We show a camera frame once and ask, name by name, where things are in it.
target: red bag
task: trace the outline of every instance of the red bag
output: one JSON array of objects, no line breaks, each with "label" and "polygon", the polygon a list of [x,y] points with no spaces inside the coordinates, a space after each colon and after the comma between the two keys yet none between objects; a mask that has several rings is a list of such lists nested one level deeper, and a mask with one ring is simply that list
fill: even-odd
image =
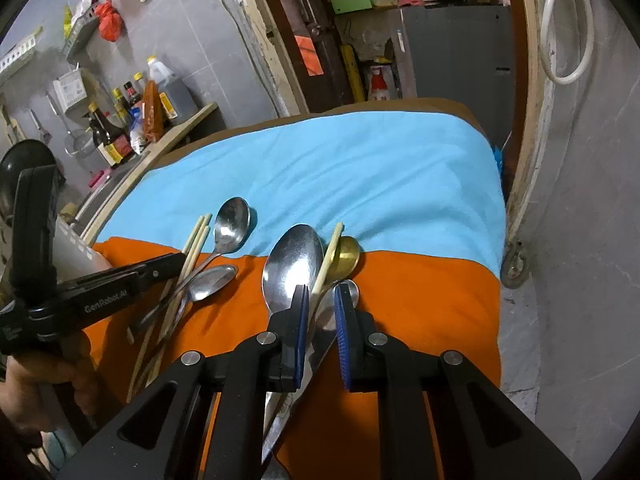
[{"label": "red bag", "polygon": [[96,16],[100,18],[100,35],[107,41],[116,41],[120,37],[122,31],[122,17],[118,11],[111,5],[111,0],[95,7]]}]

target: metal screw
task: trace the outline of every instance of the metal screw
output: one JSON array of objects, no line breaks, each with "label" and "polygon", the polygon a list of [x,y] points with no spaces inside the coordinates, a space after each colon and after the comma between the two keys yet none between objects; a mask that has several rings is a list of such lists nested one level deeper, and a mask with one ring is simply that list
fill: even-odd
[{"label": "metal screw", "polygon": [[261,345],[270,345],[276,341],[277,336],[273,332],[260,332],[255,338]]},{"label": "metal screw", "polygon": [[463,361],[462,354],[460,352],[456,352],[455,350],[449,350],[444,352],[444,362],[451,366],[458,366]]},{"label": "metal screw", "polygon": [[196,364],[200,360],[200,353],[195,350],[189,350],[180,356],[180,361],[185,366]]},{"label": "metal screw", "polygon": [[386,336],[386,334],[383,334],[382,332],[374,332],[373,334],[369,335],[369,342],[373,346],[386,345],[387,341],[389,341],[389,338]]}]

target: wooden door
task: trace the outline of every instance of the wooden door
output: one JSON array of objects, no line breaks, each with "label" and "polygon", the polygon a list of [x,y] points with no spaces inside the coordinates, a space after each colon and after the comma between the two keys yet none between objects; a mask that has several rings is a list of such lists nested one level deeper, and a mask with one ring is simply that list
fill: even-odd
[{"label": "wooden door", "polygon": [[327,0],[267,0],[309,111],[353,103]]}]

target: gray cabinet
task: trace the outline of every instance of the gray cabinet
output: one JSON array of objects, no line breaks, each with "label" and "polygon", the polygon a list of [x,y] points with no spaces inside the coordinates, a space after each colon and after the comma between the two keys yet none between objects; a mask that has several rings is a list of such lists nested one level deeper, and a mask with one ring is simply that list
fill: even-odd
[{"label": "gray cabinet", "polygon": [[502,147],[514,115],[511,9],[492,5],[401,7],[386,12],[403,97],[466,105]]}]

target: white hose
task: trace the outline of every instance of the white hose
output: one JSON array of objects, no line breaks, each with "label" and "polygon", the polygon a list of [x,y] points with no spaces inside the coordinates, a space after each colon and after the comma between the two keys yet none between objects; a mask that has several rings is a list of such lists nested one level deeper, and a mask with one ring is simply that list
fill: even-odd
[{"label": "white hose", "polygon": [[551,23],[551,14],[554,10],[556,0],[546,0],[545,7],[542,12],[542,24],[540,25],[540,57],[542,58],[542,68],[551,81],[559,85],[569,85],[575,82],[587,69],[593,54],[594,30],[593,30],[593,11],[591,10],[591,1],[583,0],[584,13],[587,17],[587,44],[584,49],[584,55],[580,60],[578,67],[566,76],[558,76],[551,70],[549,61],[548,44],[549,44],[549,24]]}]

